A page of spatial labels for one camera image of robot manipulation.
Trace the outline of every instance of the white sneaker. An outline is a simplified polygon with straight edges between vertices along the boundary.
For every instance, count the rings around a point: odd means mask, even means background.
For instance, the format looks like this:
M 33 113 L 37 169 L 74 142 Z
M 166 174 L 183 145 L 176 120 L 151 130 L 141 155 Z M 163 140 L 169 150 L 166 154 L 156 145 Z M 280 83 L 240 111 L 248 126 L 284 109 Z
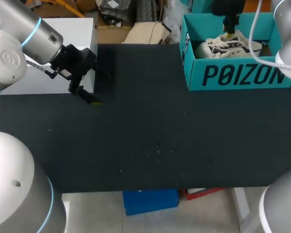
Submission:
M 252 47 L 256 56 L 259 56 L 262 44 L 253 41 Z M 201 43 L 195 55 L 197 58 L 250 57 L 249 40 L 238 30 L 229 37 L 225 33 Z

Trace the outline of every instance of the white box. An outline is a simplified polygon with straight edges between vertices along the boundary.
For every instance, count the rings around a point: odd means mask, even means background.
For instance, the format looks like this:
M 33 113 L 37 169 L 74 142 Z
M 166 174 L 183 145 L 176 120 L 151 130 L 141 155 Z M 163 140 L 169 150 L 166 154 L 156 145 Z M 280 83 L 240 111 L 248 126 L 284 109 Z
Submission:
M 82 50 L 89 48 L 97 55 L 96 29 L 92 18 L 45 18 L 44 21 L 64 37 L 63 45 L 74 45 Z M 27 60 L 35 62 L 28 56 Z M 42 66 L 46 70 L 54 72 L 47 63 Z M 81 81 L 80 85 L 88 92 L 94 90 L 95 72 L 90 70 Z M 70 81 L 61 75 L 51 79 L 44 72 L 27 65 L 25 76 L 17 83 L 3 90 L 0 95 L 24 95 L 24 94 L 58 94 L 69 93 Z

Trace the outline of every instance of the black table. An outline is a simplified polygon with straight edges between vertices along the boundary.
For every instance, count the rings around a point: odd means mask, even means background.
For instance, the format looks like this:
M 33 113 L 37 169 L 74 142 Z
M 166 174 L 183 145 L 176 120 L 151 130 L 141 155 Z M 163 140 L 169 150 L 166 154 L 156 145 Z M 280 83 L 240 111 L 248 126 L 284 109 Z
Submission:
M 291 168 L 291 89 L 189 92 L 177 45 L 101 45 L 98 61 L 114 76 L 100 107 L 0 96 L 0 131 L 59 192 L 262 186 Z

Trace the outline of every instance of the paper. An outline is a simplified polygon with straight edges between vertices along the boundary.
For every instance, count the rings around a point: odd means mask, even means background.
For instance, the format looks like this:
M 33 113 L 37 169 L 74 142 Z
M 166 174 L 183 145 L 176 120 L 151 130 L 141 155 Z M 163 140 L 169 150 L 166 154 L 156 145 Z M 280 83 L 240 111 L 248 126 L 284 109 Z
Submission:
M 108 1 L 108 4 L 109 4 L 112 8 L 115 8 L 115 7 L 118 6 L 117 2 L 114 1 L 114 0 Z

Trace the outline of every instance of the teal shoe box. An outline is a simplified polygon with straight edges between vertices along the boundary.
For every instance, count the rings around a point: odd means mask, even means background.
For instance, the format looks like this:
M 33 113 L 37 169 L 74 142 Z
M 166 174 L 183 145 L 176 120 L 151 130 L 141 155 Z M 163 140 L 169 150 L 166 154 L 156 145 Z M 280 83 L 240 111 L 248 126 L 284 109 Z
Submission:
M 255 13 L 244 13 L 240 16 L 237 29 L 247 38 L 249 38 L 254 16 Z M 198 43 L 207 38 L 216 38 L 223 33 L 222 21 L 223 17 L 212 14 L 184 15 L 179 46 L 185 79 L 190 91 L 291 86 L 291 79 L 285 77 L 278 68 L 257 63 L 251 57 L 196 59 L 194 50 Z M 271 13 L 260 14 L 253 39 L 263 45 L 268 45 L 272 56 L 261 58 L 274 62 L 281 42 Z
M 188 5 L 191 13 L 211 13 L 212 0 L 181 0 L 181 2 Z

